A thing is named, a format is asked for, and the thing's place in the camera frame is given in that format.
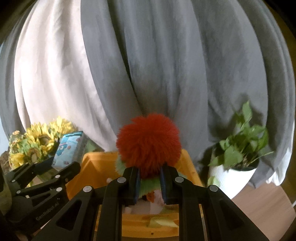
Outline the blue cartoon tissue pack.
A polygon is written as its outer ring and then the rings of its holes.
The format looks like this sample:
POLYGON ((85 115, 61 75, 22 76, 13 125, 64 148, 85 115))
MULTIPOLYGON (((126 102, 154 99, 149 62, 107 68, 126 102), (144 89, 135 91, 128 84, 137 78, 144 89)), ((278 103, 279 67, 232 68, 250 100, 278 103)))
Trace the blue cartoon tissue pack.
POLYGON ((52 167, 60 171, 73 162, 81 163, 86 141, 87 136, 82 131, 65 134, 58 145, 52 167))

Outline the Mickey Mouse plush toy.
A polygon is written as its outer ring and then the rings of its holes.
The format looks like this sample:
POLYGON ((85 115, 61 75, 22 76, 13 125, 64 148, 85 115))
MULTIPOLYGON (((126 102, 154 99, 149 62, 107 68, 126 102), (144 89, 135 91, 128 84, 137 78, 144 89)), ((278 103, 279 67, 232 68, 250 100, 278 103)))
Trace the Mickey Mouse plush toy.
POLYGON ((135 205, 130 205, 123 209, 124 214, 160 214, 165 204, 160 190, 138 199, 135 205))

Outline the red green plush flower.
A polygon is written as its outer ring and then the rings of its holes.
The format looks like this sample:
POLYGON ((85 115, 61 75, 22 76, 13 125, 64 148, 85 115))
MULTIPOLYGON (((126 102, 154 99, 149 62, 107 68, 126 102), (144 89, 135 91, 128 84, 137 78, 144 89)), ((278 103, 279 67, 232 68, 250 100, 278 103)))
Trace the red green plush flower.
POLYGON ((120 128, 116 147, 116 172, 123 175, 129 167, 139 170, 139 198, 161 189, 162 166, 175 166, 182 153, 179 129, 170 118, 159 113, 137 116, 120 128))

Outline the sunflower bouquet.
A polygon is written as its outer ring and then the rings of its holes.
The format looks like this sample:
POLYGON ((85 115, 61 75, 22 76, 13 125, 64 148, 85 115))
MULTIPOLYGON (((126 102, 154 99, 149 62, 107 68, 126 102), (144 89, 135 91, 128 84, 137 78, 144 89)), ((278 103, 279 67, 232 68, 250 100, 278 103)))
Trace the sunflower bouquet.
POLYGON ((60 139, 78 128, 70 121, 57 117, 54 121, 34 123, 24 133, 14 131, 9 139, 9 163, 12 169, 23 164, 40 163, 53 156, 60 139))

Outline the green potted plant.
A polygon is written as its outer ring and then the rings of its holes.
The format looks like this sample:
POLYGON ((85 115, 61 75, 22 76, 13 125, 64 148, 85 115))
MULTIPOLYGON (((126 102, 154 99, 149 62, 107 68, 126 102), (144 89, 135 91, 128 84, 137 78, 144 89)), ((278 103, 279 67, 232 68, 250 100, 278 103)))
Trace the green potted plant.
POLYGON ((208 166, 237 171, 255 169, 262 157, 273 154, 268 146, 267 127, 251 124, 253 111, 249 101, 234 113, 234 117, 234 133, 215 144, 208 166))

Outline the beige curtain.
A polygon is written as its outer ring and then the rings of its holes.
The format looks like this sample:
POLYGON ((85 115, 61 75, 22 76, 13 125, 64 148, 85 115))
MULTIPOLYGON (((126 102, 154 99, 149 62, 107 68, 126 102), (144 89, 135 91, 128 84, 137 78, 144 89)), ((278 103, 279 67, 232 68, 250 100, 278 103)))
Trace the beige curtain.
POLYGON ((80 1, 34 4, 16 46, 14 87, 24 128, 62 117, 105 151, 116 149, 86 56, 80 1))

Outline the white plant pot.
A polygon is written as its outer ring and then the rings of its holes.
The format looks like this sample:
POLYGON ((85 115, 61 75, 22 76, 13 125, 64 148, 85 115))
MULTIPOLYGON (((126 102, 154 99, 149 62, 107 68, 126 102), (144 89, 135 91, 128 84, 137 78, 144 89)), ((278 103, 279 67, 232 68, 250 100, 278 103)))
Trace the white plant pot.
POLYGON ((254 175, 259 160, 242 169, 232 168, 226 170, 223 165, 210 166, 207 186, 218 186, 230 199, 234 198, 254 175))

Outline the grey curtain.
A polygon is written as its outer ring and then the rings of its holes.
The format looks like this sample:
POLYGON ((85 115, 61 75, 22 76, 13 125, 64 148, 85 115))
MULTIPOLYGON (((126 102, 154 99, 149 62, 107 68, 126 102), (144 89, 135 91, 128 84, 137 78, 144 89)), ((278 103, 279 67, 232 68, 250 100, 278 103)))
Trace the grey curtain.
MULTIPOLYGON (((16 46, 37 1, 22 1, 1 34, 1 126, 24 131, 14 87, 16 46)), ((292 155, 295 79, 285 39, 263 1, 80 1, 91 75, 115 135, 161 113, 203 171, 210 147, 234 129, 245 101, 267 127, 273 154, 250 180, 280 185, 292 155)))

